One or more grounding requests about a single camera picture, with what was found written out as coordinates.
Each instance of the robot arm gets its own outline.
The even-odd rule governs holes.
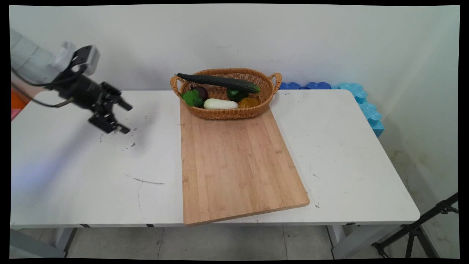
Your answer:
[[[112,112],[114,104],[127,111],[132,109],[121,92],[106,82],[98,85],[83,75],[89,76],[96,70],[99,51],[95,46],[75,51],[72,43],[64,42],[60,51],[53,55],[10,28],[10,54],[11,70],[20,79],[30,85],[56,90],[60,97],[89,109],[93,115],[88,121],[106,133],[130,131]]]

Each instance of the floor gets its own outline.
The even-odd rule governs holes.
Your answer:
[[[51,243],[54,229],[22,229]],[[407,238],[386,252],[404,257]],[[67,257],[162,260],[333,259],[325,226],[225,226],[78,228]],[[412,257],[426,257],[416,240]],[[23,258],[10,249],[10,258]],[[369,246],[350,258],[379,258]]]

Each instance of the wicker basket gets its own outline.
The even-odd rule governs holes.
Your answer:
[[[282,75],[274,73],[272,76],[267,77],[262,72],[246,69],[246,68],[232,68],[232,69],[211,69],[196,72],[197,75],[215,75],[226,78],[236,78],[241,80],[250,81],[261,88],[260,93],[250,93],[249,97],[256,98],[259,101],[258,106],[250,108],[238,108],[238,109],[204,109],[198,107],[189,107],[194,115],[207,118],[207,119],[234,119],[234,118],[249,118],[255,117],[269,107],[269,103],[272,100],[273,95],[280,88],[282,82]],[[275,77],[275,85],[272,83],[272,78]],[[182,82],[180,89],[177,88],[177,81]],[[171,87],[174,93],[182,99],[182,93],[185,93],[191,89],[191,87],[201,86],[207,89],[209,98],[217,98],[228,100],[227,89],[220,86],[214,85],[203,85],[195,84],[189,81],[174,76],[171,78]]]

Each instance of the basket handle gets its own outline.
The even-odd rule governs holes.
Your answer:
[[[275,77],[275,87],[273,88],[273,93],[275,94],[279,90],[280,85],[282,84],[282,75],[276,72],[269,77],[270,81],[272,81],[272,78],[274,77]]]
[[[183,82],[184,82],[184,79],[179,78],[179,77],[177,77],[177,76],[171,77],[171,81],[170,81],[170,83],[171,83],[171,88],[173,89],[174,93],[175,93],[179,98],[182,99],[182,94],[179,92],[179,89],[178,89],[178,87],[177,87],[177,81],[180,81],[181,83],[183,83]]]

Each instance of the white wall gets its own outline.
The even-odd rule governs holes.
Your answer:
[[[384,118],[379,138],[421,213],[458,191],[459,9]],[[459,216],[424,225],[441,257],[460,257]]]
[[[170,89],[175,73],[247,67],[305,85],[357,82],[378,106],[380,138],[421,212],[457,190],[459,6],[277,4],[10,6],[10,26],[55,52],[101,52],[97,82]],[[425,226],[459,257],[457,217]]]
[[[451,7],[188,4],[10,6],[10,26],[51,52],[96,44],[97,82],[170,89],[176,73],[247,67],[285,82],[358,82],[383,115],[444,33]]]

